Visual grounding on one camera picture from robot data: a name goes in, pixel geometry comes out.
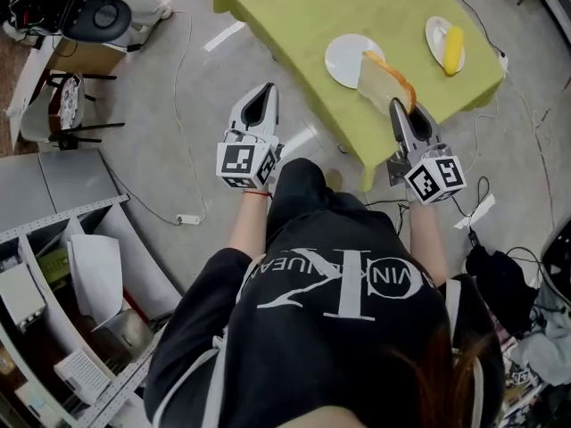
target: red bracelet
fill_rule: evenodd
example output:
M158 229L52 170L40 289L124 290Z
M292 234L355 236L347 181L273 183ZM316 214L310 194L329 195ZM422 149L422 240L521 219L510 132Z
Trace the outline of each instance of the red bracelet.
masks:
M253 192L251 190L243 190L242 193L253 193L254 195L271 196L269 192Z

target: black t-shirt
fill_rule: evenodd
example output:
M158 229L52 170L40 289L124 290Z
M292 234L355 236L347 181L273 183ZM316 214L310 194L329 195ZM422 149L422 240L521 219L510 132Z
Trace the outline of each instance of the black t-shirt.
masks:
M250 261L240 251L218 252L181 301L149 372L151 419L228 325L221 427L274 428L324 406L346 407L366 426L418 425L414 371L394 352L419 360L449 319L442 291L383 216L322 210L290 222L236 304ZM493 332L476 288L460 279L455 345ZM503 393L497 338L488 349L482 426L497 415ZM192 383L177 391L165 426L200 417L199 393Z

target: shoe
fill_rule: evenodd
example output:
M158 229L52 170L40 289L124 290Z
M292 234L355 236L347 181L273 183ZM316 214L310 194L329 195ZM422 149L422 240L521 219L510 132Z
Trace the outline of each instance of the shoe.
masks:
M172 15L172 8L170 6L165 6L165 10L161 15L161 19L168 19Z
M325 174L325 183L334 192L341 192L343 177L337 169L329 169Z

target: black pants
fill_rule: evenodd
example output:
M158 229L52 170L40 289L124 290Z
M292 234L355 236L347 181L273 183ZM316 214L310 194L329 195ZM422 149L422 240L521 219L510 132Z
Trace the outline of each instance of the black pants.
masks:
M318 210L367 210L354 195L333 192L321 169L307 159L292 160L282 168L268 214L268 243L294 218Z

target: white basket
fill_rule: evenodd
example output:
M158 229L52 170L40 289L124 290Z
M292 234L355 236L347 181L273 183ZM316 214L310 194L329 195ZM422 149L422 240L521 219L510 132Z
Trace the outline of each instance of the white basket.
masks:
M111 379L83 350L76 350L54 366L54 371L83 402L95 404Z

